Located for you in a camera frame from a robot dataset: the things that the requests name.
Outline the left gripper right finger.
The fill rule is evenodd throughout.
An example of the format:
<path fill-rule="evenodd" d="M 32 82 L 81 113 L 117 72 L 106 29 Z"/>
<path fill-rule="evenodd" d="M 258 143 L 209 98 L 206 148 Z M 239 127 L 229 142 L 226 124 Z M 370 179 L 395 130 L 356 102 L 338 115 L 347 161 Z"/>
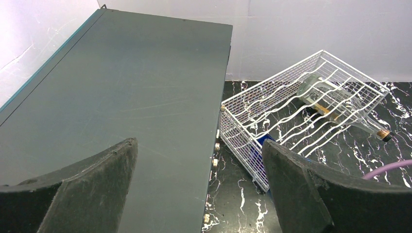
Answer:
<path fill-rule="evenodd" d="M 284 233 L 409 233 L 412 191 L 332 169 L 267 139 L 262 159 Z"/>

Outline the blue glass bottle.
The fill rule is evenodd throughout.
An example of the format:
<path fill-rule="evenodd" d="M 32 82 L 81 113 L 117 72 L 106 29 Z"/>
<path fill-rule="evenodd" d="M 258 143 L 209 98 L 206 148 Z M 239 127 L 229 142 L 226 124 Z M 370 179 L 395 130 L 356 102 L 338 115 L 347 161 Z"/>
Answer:
<path fill-rule="evenodd" d="M 262 178 L 264 180 L 265 180 L 265 170 L 264 170 L 264 165 L 262 161 L 261 148 L 266 139 L 273 140 L 273 137 L 267 133 L 263 137 L 257 139 L 258 144 L 256 144 L 254 141 L 250 143 L 250 150 L 249 150 L 250 154 L 248 158 L 248 164 L 251 167 L 253 174 L 256 177 Z"/>

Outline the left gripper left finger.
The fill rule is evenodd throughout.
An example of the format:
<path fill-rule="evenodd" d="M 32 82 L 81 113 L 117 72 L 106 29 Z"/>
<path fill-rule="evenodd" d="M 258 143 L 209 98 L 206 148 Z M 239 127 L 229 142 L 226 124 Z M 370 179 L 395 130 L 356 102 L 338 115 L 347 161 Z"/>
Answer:
<path fill-rule="evenodd" d="M 127 138 L 59 170 L 0 187 L 3 233 L 115 233 L 138 155 Z"/>

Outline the clear bottle in rack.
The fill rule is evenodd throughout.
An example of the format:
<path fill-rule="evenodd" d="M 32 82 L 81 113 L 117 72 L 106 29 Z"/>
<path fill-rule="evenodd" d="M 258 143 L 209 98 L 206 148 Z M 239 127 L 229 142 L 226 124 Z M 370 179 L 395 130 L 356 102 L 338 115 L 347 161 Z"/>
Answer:
<path fill-rule="evenodd" d="M 301 83 L 296 95 L 306 105 L 336 124 L 355 126 L 383 142 L 388 142 L 395 136 L 369 117 L 362 109 L 364 104 L 353 93 L 316 74 L 310 75 Z"/>

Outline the dark grey flat box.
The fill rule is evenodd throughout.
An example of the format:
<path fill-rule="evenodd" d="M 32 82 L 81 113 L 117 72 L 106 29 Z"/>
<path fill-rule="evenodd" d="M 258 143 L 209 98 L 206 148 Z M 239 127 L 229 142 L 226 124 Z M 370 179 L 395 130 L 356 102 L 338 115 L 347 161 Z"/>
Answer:
<path fill-rule="evenodd" d="M 233 27 L 97 10 L 0 113 L 0 182 L 138 141 L 121 233 L 199 233 Z"/>

